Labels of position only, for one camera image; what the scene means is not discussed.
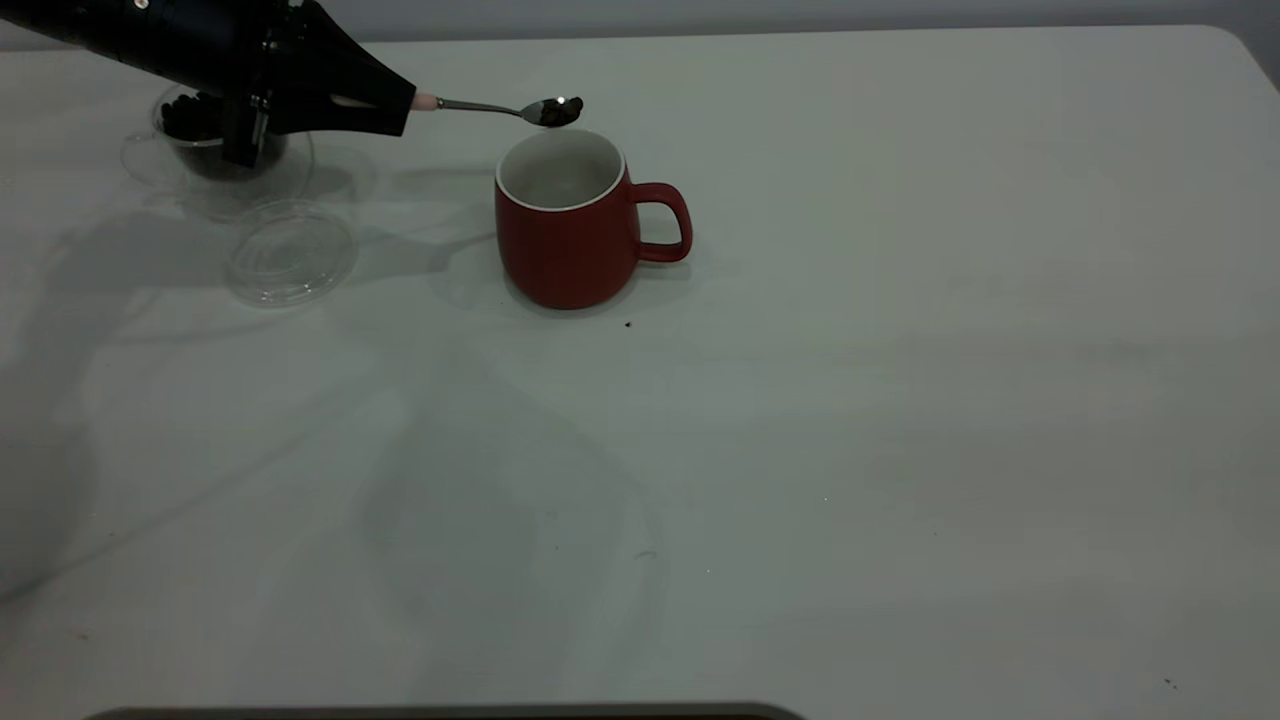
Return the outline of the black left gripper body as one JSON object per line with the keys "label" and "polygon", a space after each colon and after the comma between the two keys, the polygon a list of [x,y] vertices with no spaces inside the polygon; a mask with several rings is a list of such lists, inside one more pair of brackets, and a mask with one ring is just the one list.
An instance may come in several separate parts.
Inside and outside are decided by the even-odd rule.
{"label": "black left gripper body", "polygon": [[191,88],[239,97],[289,77],[298,1],[151,1],[150,72]]}

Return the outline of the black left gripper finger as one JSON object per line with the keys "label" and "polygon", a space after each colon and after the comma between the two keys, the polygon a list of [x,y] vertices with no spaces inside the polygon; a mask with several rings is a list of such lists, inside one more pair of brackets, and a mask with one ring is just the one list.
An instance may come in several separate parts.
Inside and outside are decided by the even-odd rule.
{"label": "black left gripper finger", "polygon": [[342,108],[411,109],[416,87],[351,38],[319,1],[291,5],[280,33],[280,94]]}
{"label": "black left gripper finger", "polygon": [[268,132],[297,135],[338,131],[398,137],[404,133],[412,110],[412,99],[407,104],[389,108],[357,108],[334,102],[332,97],[320,97],[315,101],[273,108],[268,114]]}

